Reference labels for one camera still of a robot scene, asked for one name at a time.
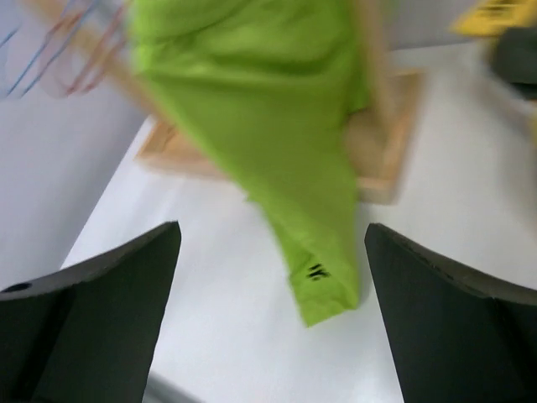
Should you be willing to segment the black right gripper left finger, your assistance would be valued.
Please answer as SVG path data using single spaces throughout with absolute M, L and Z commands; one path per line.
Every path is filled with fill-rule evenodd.
M 140 402 L 181 232 L 165 222 L 1 293 L 4 402 Z

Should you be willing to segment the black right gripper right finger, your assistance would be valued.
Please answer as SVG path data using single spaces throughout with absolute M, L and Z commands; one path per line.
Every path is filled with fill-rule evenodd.
M 534 290 L 380 223 L 364 242 L 405 401 L 535 401 Z

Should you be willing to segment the pink wire hanger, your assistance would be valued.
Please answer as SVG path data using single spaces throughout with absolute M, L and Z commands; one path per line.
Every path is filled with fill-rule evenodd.
M 91 92 L 104 80 L 107 69 L 127 42 L 123 33 L 123 20 L 129 3 L 129 1 L 122 2 L 117 7 L 104 33 L 91 48 L 81 70 L 75 74 L 70 82 L 62 83 L 62 91 L 65 96 Z
M 81 70 L 81 67 L 86 63 L 91 48 L 96 44 L 97 39 L 104 33 L 105 29 L 102 32 L 95 32 L 89 39 L 84 36 L 85 32 L 91 30 L 90 18 L 93 16 L 93 13 L 83 23 L 66 53 L 59 58 L 40 82 L 45 93 L 53 98 L 60 99 L 87 94 L 65 96 L 62 91 L 62 83 L 67 84 L 70 82 L 75 74 Z

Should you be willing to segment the dark olive shorts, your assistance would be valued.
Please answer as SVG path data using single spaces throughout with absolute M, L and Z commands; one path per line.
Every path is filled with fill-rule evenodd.
M 536 100 L 536 26 L 505 30 L 493 48 L 490 67 L 502 81 Z

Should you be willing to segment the lime green shorts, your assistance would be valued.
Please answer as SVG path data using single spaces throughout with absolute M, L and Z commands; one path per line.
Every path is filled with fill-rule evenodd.
M 348 1 L 134 1 L 151 97 L 262 209 L 313 326 L 359 302 L 356 176 L 344 147 L 368 90 Z

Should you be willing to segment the light blue wire hanger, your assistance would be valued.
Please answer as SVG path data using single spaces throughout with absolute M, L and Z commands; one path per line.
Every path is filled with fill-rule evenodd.
M 6 15 L 1 17 L 1 54 L 8 52 L 8 45 L 20 30 L 22 23 L 18 16 Z
M 8 73 L 8 59 L 16 45 L 22 26 L 8 45 L 8 52 L 1 54 L 1 99 L 20 99 L 43 80 L 51 67 L 66 53 L 83 23 L 97 6 L 96 1 L 68 1 L 60 7 L 60 15 L 53 21 L 37 49 L 30 54 L 26 64 L 13 74 Z M 1 2 L 1 17 L 18 16 L 13 1 Z

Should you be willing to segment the yellow shorts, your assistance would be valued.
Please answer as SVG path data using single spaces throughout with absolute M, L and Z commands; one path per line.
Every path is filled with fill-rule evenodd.
M 477 57 L 478 75 L 487 91 L 487 99 L 495 101 L 504 114 L 511 114 L 528 130 L 536 130 L 536 100 L 530 101 L 491 70 L 490 59 L 500 35 L 512 27 L 536 26 L 536 2 L 481 1 L 458 17 L 451 30 L 480 41 Z

